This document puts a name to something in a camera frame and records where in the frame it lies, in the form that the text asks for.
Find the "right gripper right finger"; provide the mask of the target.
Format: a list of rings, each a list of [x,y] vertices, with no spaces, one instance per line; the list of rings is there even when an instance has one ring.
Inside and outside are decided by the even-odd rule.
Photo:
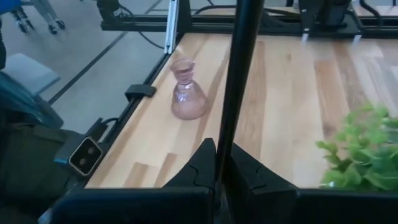
[[[294,184],[267,168],[237,144],[232,146],[227,171],[227,177],[234,181],[233,186],[241,190],[252,191],[260,189],[276,192],[297,188]]]

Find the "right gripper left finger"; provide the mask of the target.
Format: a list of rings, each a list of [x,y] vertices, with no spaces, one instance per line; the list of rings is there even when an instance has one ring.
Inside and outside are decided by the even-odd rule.
[[[215,159],[215,142],[212,138],[206,138],[190,160],[164,187],[206,187],[214,190]]]

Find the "pink glass candle holder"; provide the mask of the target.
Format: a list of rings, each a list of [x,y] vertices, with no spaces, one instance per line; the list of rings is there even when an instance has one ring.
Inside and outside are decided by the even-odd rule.
[[[174,61],[170,70],[174,74],[177,84],[172,95],[172,113],[183,120],[197,119],[206,113],[208,99],[193,79],[195,62],[189,59]]]

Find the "black tall candlestick holder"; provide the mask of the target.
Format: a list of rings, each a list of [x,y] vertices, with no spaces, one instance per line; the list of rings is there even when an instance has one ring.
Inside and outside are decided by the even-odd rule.
[[[216,152],[217,184],[223,181],[231,155],[263,7],[264,0],[239,0],[237,3]]]

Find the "black table edge clip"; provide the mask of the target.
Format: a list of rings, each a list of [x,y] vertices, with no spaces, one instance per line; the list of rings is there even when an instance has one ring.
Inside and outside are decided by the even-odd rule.
[[[126,99],[131,101],[133,99],[148,97],[151,98],[156,93],[156,87],[145,84],[131,85],[124,93]]]

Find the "small green artificial plant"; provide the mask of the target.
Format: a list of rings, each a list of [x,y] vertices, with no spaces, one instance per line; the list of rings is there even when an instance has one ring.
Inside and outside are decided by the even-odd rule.
[[[329,166],[321,188],[398,191],[398,117],[387,108],[365,105],[348,113],[342,129],[316,145]]]

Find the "dark teal bag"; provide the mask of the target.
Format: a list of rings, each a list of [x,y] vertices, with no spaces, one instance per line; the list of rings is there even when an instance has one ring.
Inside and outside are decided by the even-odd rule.
[[[52,128],[60,128],[64,124],[48,101],[33,95],[4,72],[0,72],[0,110],[17,123],[35,123]]]

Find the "grey flat box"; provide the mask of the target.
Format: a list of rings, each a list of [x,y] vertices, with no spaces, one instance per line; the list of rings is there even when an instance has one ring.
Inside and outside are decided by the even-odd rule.
[[[33,95],[41,94],[60,80],[52,69],[21,53],[7,57],[3,72]]]

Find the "wheeled office chair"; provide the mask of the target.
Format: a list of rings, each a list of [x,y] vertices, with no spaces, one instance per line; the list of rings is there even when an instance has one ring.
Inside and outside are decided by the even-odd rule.
[[[0,16],[10,13],[15,19],[20,31],[28,33],[28,27],[32,30],[34,30],[35,27],[25,13],[23,6],[33,6],[47,23],[51,34],[57,34],[57,28],[53,24],[54,22],[61,30],[65,30],[65,23],[59,19],[49,0],[0,0]]]

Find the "silver aluminium post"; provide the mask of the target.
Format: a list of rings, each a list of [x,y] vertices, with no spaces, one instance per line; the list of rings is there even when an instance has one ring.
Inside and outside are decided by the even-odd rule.
[[[177,35],[179,0],[169,1],[169,10],[167,13],[167,26],[165,32],[164,53],[171,54],[175,48],[175,39]]]

